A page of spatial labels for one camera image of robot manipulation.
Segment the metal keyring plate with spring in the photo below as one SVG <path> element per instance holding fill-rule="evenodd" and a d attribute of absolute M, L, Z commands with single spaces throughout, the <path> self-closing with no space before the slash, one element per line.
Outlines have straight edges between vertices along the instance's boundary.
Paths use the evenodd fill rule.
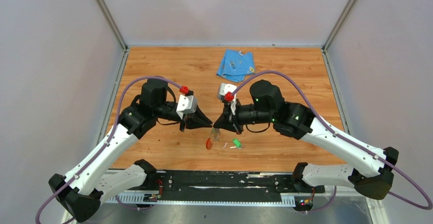
<path fill-rule="evenodd" d="M 211 150 L 214 143 L 220 142 L 221 131 L 218 128 L 212 128 L 210 136 L 205 142 L 205 147 L 207 150 Z"/>

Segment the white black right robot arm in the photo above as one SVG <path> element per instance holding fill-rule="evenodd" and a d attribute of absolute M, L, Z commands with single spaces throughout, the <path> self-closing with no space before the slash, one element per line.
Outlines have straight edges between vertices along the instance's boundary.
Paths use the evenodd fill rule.
<path fill-rule="evenodd" d="M 251 104 L 242 105 L 234 96 L 236 87 L 222 83 L 217 97 L 224 104 L 214 123 L 217 129 L 241 134 L 248 125 L 266 123 L 280 135 L 308 142 L 341 158 L 339 165 L 298 163 L 291 176 L 298 192 L 312 192 L 318 186 L 352 188 L 359 194 L 382 200 L 394 179 L 392 166 L 399 152 L 368 145 L 335 128 L 300 103 L 284 100 L 278 86 L 259 80 L 250 87 Z"/>

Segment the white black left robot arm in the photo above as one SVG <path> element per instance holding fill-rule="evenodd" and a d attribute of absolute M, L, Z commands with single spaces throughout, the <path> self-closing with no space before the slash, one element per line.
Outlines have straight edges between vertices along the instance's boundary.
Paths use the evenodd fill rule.
<path fill-rule="evenodd" d="M 73 169 L 64 175 L 56 173 L 49 179 L 52 199 L 78 223 L 89 220 L 105 201 L 130 188 L 163 187 L 156 168 L 144 159 L 105 176 L 123 152 L 138 142 L 159 119 L 178 125 L 180 131 L 213 125 L 200 110 L 193 91 L 186 86 L 178 85 L 179 98 L 169 102 L 166 98 L 177 85 L 174 81 L 159 76 L 139 80 L 143 83 L 141 93 L 126 108 L 117 108 L 114 124 L 103 140 Z"/>

